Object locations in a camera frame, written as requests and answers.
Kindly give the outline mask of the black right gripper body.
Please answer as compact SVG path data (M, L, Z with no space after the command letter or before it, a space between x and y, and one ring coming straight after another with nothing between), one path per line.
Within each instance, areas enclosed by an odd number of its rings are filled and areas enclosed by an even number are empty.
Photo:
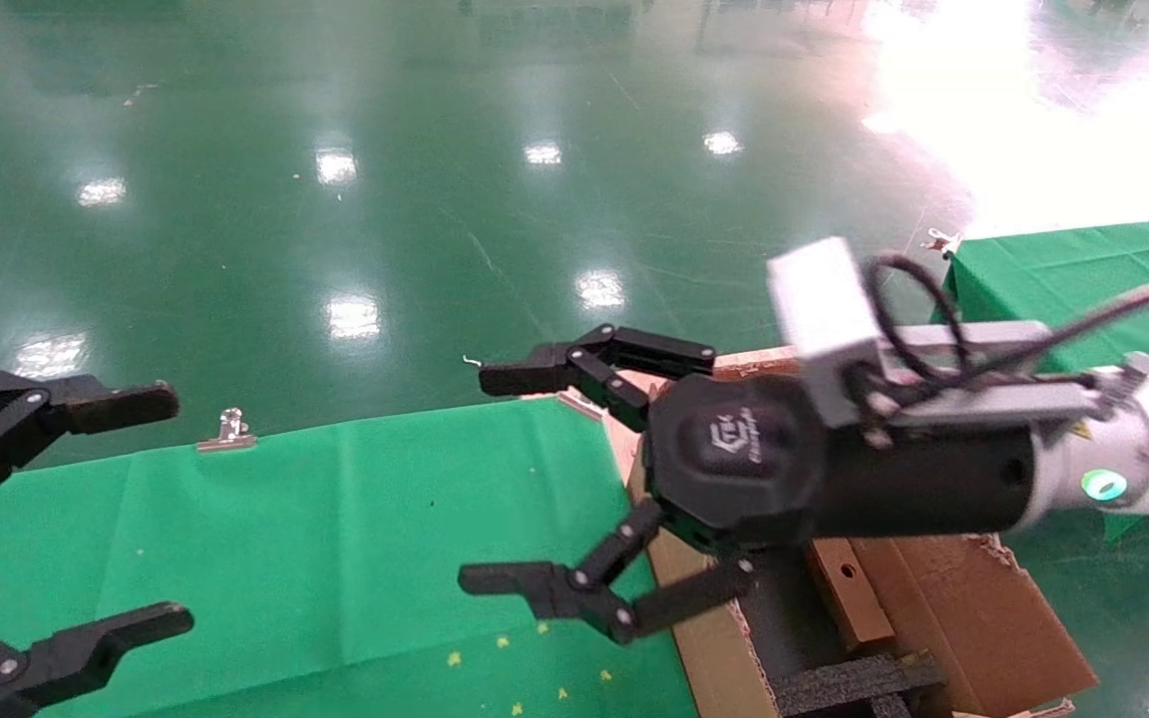
M693 375L650 404L650 495L697 549L989 535L1033 495L1030 429L830 429L786 375Z

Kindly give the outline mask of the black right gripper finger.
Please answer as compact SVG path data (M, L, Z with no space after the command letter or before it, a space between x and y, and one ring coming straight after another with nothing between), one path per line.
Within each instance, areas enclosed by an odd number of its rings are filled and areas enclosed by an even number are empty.
M550 559L471 563L458 569L458 586L475 596L519 596L540 622L579 619L615 644L689 622L728 604L751 586L751 559L734 557L638 599L615 594L612 582L656 540L665 518L657 501L646 499L577 566Z
M716 356L710 345L601 324L574 341L538 345L520 362L484 364L478 368L478 380L483 394L492 397L574 388L626 429L643 432L650 396L626 380L620 369L683 380L691 375L711 376Z

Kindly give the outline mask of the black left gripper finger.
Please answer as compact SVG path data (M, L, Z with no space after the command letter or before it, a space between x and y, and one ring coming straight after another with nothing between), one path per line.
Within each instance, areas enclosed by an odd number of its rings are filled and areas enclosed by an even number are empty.
M34 717L102 690L125 654L193 627L194 616L186 607L161 601L60 630L26 650L0 640L0 717Z
M0 371L0 486L67 435L147 426L180 412L169 383L109 388L91 375L31 380Z

